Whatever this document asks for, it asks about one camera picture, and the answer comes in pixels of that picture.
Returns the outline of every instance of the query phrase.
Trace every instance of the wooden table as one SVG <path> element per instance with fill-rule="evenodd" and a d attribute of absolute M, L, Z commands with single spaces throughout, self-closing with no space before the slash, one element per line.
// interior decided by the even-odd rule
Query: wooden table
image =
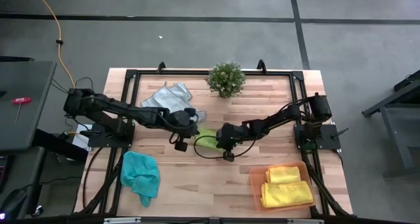
<path fill-rule="evenodd" d="M 125 71 L 126 68 L 110 69 L 104 89 L 105 95 L 115 99 L 121 98 Z M 198 110 L 206 111 L 206 119 L 200 125 L 218 129 L 224 122 L 240 125 L 244 120 L 265 118 L 291 101 L 287 77 L 247 76 L 243 93 L 232 99 L 222 99 L 218 93 L 211 93 L 205 78 L 205 76 L 142 75 L 136 106 L 140 106 L 140 102 L 163 87 L 165 81 L 168 87 L 183 82 L 193 95 L 191 104 Z M 325 94 L 320 71 L 304 71 L 304 80 L 308 96 L 315 92 Z M 247 154 L 236 158 L 232 163 L 200 158 L 194 153 L 192 146 L 186 152 L 176 151 L 168 141 L 170 132 L 146 129 L 137 125 L 131 150 L 156 159 L 161 176 L 159 194 L 156 199 L 152 199 L 149 208 L 144 208 L 138 195 L 132 193 L 130 188 L 123 187 L 118 216 L 310 217 L 309 208 L 259 213 L 255 211 L 249 187 L 250 167 L 301 160 L 300 152 L 294 143 L 293 125 L 294 122 L 291 122 L 273 129 L 268 136 L 257 141 Z M 249 145 L 250 143 L 246 142 L 236 147 L 234 153 L 239 154 Z M 199 152 L 208 156 L 213 155 L 213 152 L 204 148 Z M 87 203 L 104 182 L 109 153 L 109 148 L 103 149 L 89 171 L 86 184 Z M 92 155 L 93 152 L 90 152 L 86 167 Z M 320 160 L 326 187 L 338 203 L 351 213 L 345 175 L 339 157 L 332 151 L 320 150 Z M 81 188 L 82 185 L 77 196 L 75 212 L 82 209 Z M 315 192 L 317 207 L 321 211 L 318 189 L 315 189 Z M 108 195 L 107 210 L 111 205 L 113 193 L 114 186 Z"/>

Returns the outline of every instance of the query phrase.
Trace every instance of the yellow towel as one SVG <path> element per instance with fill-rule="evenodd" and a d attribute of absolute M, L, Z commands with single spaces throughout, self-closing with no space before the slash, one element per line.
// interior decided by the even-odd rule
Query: yellow towel
<path fill-rule="evenodd" d="M 287 184 L 301 181 L 301 174 L 298 167 L 280 166 L 269 168 L 265 173 L 268 183 Z"/>
<path fill-rule="evenodd" d="M 261 185 L 261 204 L 265 208 L 279 208 L 313 202 L 314 198 L 306 181 L 290 184 Z"/>

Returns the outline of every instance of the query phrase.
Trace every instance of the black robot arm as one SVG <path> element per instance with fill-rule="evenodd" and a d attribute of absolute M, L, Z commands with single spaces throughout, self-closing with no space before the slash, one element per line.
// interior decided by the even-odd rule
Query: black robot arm
<path fill-rule="evenodd" d="M 300 106 L 308 103 L 310 106 L 310 115 L 303 115 Z M 237 144 L 244 141 L 255 141 L 262 139 L 276 127 L 294 120 L 305 121 L 305 127 L 310 128 L 307 131 L 311 135 L 306 137 L 316 137 L 319 135 L 319 127 L 322 122 L 327 121 L 331 117 L 327 97 L 316 93 L 312 97 L 300 99 L 285 105 L 277 113 L 263 120 L 248 120 L 242 122 L 241 125 L 232 125 L 225 123 L 222 128 L 217 131 L 217 147 L 225 149 L 223 158 L 225 160 L 234 161 L 235 155 L 231 152 Z"/>
<path fill-rule="evenodd" d="M 128 136 L 131 123 L 124 122 L 124 118 L 135 120 L 140 125 L 150 129 L 164 129 L 179 135 L 175 149 L 185 151 L 187 144 L 184 138 L 197 135 L 197 125 L 191 117 L 196 116 L 194 108 L 170 113 L 168 108 L 136 107 L 125 102 L 108 98 L 106 95 L 95 93 L 90 89 L 70 89 L 64 111 L 67 117 L 85 116 L 95 123 L 102 125 L 111 136 L 124 138 Z M 107 113 L 120 117 L 112 118 Z"/>

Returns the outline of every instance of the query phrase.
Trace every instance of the small plant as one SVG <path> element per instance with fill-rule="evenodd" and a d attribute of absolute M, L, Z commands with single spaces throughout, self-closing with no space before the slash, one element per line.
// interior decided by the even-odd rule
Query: small plant
<path fill-rule="evenodd" d="M 222 98 L 235 97 L 243 89 L 245 74 L 237 62 L 220 62 L 210 71 L 207 83 Z"/>

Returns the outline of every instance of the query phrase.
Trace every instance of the plastic tray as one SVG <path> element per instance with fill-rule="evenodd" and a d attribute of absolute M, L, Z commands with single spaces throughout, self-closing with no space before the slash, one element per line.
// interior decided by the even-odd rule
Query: plastic tray
<path fill-rule="evenodd" d="M 299 173 L 301 174 L 301 181 L 306 181 L 309 185 L 310 192 L 312 193 L 312 197 L 314 197 L 314 201 L 307 204 L 299 204 L 294 206 L 288 207 L 281 207 L 281 208 L 265 208 L 261 204 L 261 185 L 266 182 L 265 172 L 269 168 L 276 168 L 279 166 L 288 166 L 293 167 L 297 166 L 299 168 Z M 274 165 L 274 166 L 259 166 L 255 168 L 251 168 L 249 170 L 249 180 L 251 181 L 251 188 L 254 194 L 254 202 L 255 202 L 255 209 L 259 212 L 276 212 L 282 210 L 290 210 L 295 208 L 305 208 L 315 205 L 315 195 L 314 190 L 312 188 L 312 183 L 310 182 L 310 177 L 308 174 L 308 170 L 306 169 L 306 165 L 302 161 L 290 162 L 282 165 Z"/>

